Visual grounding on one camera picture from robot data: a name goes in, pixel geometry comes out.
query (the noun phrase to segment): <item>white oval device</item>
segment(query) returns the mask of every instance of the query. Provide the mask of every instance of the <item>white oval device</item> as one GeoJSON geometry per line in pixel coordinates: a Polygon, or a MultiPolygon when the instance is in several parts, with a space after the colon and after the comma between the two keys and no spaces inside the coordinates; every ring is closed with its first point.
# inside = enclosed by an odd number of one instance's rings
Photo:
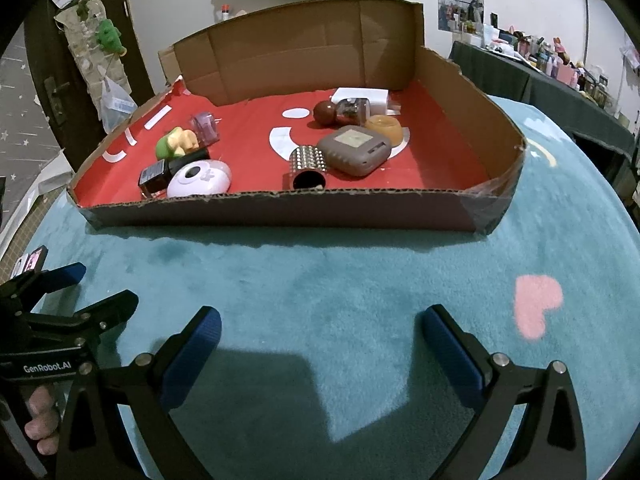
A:
{"type": "Polygon", "coordinates": [[[198,160],[187,164],[169,183],[169,198],[226,193],[231,186],[231,169],[220,160],[198,160]]]}

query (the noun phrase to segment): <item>black bottle cap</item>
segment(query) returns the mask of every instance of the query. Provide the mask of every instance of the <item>black bottle cap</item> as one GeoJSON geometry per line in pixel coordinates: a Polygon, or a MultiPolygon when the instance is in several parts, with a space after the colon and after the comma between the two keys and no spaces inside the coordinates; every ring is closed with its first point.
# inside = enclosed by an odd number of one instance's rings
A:
{"type": "Polygon", "coordinates": [[[207,160],[209,158],[209,150],[207,148],[200,148],[195,152],[187,153],[185,156],[180,156],[169,161],[169,172],[175,176],[175,174],[187,164],[197,162],[198,160],[207,160]]]}

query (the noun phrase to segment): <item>star-patterned curtain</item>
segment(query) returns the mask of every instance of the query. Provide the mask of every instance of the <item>star-patterned curtain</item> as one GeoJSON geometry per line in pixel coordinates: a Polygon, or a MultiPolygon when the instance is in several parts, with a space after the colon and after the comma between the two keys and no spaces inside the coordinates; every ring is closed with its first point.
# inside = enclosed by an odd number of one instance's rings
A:
{"type": "Polygon", "coordinates": [[[31,79],[20,27],[0,59],[0,176],[6,177],[0,230],[59,152],[31,79]]]}

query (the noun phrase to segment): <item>green and yellow toy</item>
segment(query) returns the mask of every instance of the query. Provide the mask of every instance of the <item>green and yellow toy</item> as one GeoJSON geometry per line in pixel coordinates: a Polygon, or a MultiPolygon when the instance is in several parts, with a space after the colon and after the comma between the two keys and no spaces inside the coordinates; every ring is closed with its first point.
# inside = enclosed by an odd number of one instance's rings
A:
{"type": "Polygon", "coordinates": [[[198,138],[191,130],[174,128],[156,144],[156,158],[171,160],[187,153],[194,152],[199,148],[198,138]]]}
{"type": "Polygon", "coordinates": [[[127,49],[122,46],[121,35],[111,20],[102,20],[95,33],[98,44],[105,52],[122,57],[127,53],[127,49]]]}

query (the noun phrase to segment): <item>pink heart pattern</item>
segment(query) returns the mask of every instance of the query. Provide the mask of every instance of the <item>pink heart pattern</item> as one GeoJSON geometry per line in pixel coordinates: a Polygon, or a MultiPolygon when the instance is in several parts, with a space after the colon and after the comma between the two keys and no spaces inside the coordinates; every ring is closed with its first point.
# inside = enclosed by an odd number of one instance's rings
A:
{"type": "Polygon", "coordinates": [[[545,312],[561,305],[562,287],[555,278],[527,274],[516,279],[513,314],[525,339],[540,339],[545,335],[545,312]]]}

